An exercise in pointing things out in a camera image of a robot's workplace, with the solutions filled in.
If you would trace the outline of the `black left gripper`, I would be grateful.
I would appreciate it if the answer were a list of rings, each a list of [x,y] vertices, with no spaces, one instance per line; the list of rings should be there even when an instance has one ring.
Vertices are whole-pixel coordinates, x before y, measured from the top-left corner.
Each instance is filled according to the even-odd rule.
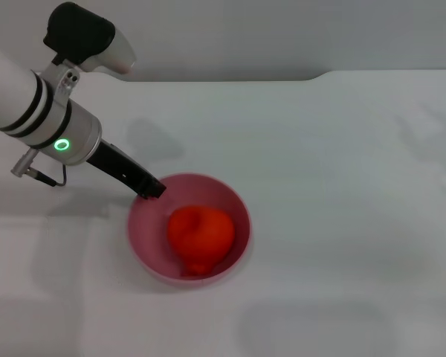
[[[115,145],[102,140],[86,161],[144,199],[158,199],[167,187]]]

